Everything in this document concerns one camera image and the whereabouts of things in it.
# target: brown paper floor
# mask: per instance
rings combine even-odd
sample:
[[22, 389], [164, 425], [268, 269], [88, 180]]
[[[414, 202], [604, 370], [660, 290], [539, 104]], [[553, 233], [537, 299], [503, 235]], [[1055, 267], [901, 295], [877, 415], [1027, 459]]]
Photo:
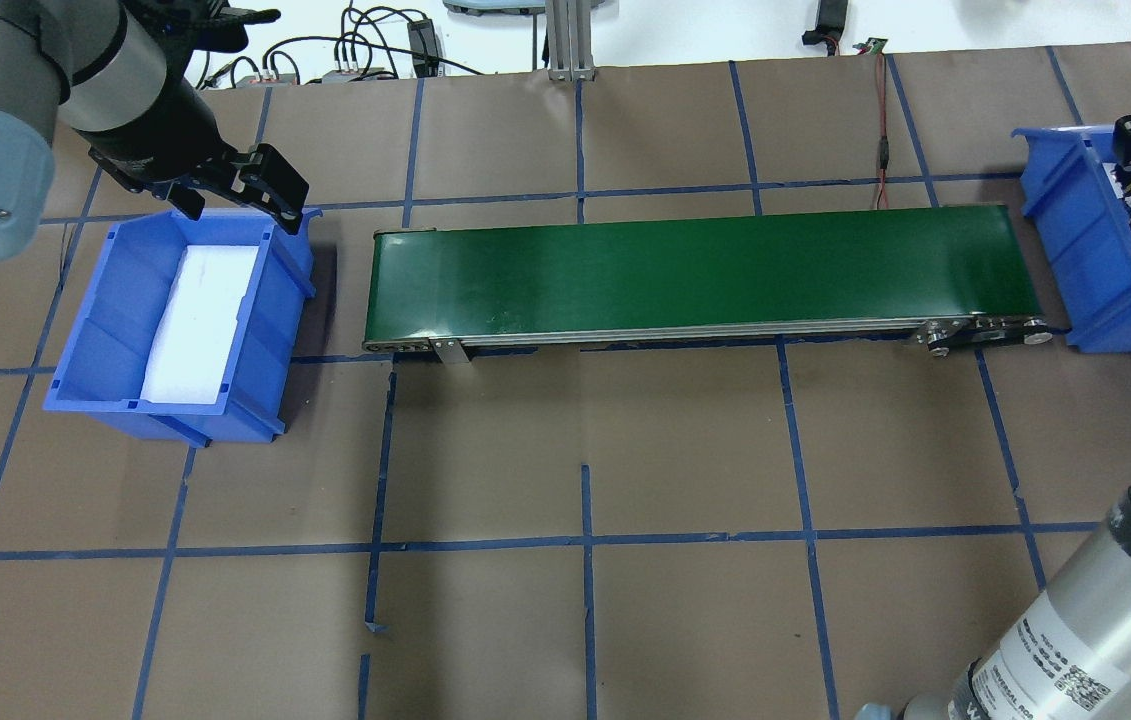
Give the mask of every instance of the brown paper floor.
[[[1065, 327], [1009, 132], [1129, 113], [1131, 45], [889, 77], [895, 208], [1008, 203]], [[59, 133], [0, 264], [0, 719], [848, 719], [948, 687], [1131, 483], [1131, 356], [1062, 341], [361, 355], [379, 228], [866, 209], [871, 59], [207, 99], [323, 209], [290, 432], [189, 454], [40, 409], [109, 224], [163, 210]]]

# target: blue plastic bin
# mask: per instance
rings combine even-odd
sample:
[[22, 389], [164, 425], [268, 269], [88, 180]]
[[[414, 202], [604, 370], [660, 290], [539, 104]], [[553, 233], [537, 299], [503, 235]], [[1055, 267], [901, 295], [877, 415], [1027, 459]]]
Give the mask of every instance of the blue plastic bin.
[[1103, 167], [1115, 161], [1112, 128], [1019, 128], [1015, 135], [1027, 138], [1024, 215], [1036, 222], [1072, 318], [1068, 345], [1131, 352], [1129, 215]]
[[[139, 439], [271, 442], [299, 315], [316, 295], [312, 248], [253, 210], [205, 210], [199, 222], [169, 211], [112, 225], [80, 313], [45, 397], [45, 410], [84, 413]], [[152, 342], [189, 245], [258, 245], [226, 372], [214, 405], [141, 400]]]

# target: white foam block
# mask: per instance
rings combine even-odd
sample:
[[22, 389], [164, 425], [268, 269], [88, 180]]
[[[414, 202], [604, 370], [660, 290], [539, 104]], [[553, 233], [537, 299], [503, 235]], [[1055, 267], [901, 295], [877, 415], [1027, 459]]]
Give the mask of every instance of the white foam block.
[[253, 245], [187, 246], [152, 342], [143, 400], [218, 401], [236, 336], [236, 314], [249, 290], [258, 250]]

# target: qr code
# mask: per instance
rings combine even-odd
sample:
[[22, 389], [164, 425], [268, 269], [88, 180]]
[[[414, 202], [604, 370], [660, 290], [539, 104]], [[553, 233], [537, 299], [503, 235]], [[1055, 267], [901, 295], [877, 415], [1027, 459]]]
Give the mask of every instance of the qr code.
[[1085, 708], [1086, 712], [1094, 712], [1094, 709], [1112, 694], [1112, 688], [1095, 680], [1076, 665], [1069, 667], [1062, 678], [1054, 680], [1054, 687], [1067, 694], [1077, 705]]

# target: conveyor belt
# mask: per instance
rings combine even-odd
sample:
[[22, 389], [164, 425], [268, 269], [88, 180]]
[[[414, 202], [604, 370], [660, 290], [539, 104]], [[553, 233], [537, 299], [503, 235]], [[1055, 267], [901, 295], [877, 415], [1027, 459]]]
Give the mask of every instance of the conveyor belt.
[[402, 231], [375, 236], [364, 347], [946, 333], [1039, 313], [1004, 206]]

